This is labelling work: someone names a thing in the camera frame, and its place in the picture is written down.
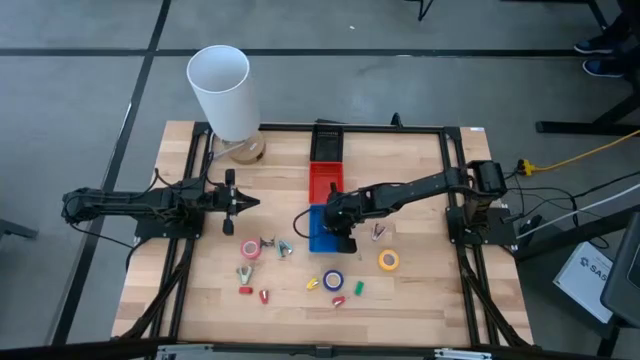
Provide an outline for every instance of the pink tape roll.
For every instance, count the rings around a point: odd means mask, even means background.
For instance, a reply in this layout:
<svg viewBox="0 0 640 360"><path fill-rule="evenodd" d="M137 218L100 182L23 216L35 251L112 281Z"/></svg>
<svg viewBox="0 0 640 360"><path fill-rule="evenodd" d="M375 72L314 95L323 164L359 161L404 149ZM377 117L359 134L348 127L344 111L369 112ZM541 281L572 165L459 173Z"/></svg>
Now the pink tape roll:
<svg viewBox="0 0 640 360"><path fill-rule="evenodd" d="M247 259L255 259L260 256L261 252L262 248L258 240L245 240L242 242L242 245L240 245L240 253Z"/></svg>

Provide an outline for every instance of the shoe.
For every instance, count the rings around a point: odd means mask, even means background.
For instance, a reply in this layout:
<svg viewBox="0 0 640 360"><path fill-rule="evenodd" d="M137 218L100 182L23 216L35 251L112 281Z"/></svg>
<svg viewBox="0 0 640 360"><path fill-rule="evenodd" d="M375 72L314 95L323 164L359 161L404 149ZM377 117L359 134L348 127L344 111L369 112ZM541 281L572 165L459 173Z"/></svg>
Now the shoe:
<svg viewBox="0 0 640 360"><path fill-rule="evenodd" d="M612 60L587 60L582 63L584 72L591 76L621 78L624 72L615 70L612 66L606 66Z"/></svg>
<svg viewBox="0 0 640 360"><path fill-rule="evenodd" d="M607 42L602 36L580 41L573 49L581 54L612 54L616 43Z"/></svg>

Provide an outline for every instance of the red container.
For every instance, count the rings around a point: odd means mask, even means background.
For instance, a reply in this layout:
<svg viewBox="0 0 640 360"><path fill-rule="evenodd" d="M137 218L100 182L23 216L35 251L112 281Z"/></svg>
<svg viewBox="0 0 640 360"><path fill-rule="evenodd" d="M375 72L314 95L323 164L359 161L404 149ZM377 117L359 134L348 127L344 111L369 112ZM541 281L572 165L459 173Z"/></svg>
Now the red container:
<svg viewBox="0 0 640 360"><path fill-rule="evenodd" d="M344 191L342 163L309 163L309 203L326 204L329 193L331 193L332 182L336 183L338 191Z"/></svg>

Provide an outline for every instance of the black tray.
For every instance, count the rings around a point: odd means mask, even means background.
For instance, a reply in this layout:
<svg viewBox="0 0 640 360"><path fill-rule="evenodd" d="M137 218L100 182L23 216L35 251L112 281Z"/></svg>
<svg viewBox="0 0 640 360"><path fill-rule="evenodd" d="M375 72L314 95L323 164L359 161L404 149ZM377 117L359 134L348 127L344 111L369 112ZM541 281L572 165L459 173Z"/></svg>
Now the black tray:
<svg viewBox="0 0 640 360"><path fill-rule="evenodd" d="M344 129L340 125L313 125L311 161L342 162Z"/></svg>

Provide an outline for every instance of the blue tape roll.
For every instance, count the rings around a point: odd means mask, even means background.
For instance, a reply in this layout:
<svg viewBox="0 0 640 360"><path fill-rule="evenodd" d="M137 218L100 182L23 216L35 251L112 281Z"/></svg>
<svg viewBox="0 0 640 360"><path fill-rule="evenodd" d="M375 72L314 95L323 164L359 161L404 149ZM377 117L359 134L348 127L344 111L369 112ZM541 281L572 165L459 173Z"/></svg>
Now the blue tape roll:
<svg viewBox="0 0 640 360"><path fill-rule="evenodd" d="M340 282L338 283L338 285L336 285L336 286L329 285L329 282L327 281L327 279L331 275L338 276L338 278L340 279ZM327 290L329 290L329 291L338 291L342 287L342 284L344 284L344 276L342 276L342 274L338 270L329 270L322 277L322 283L324 284L324 287Z"/></svg>

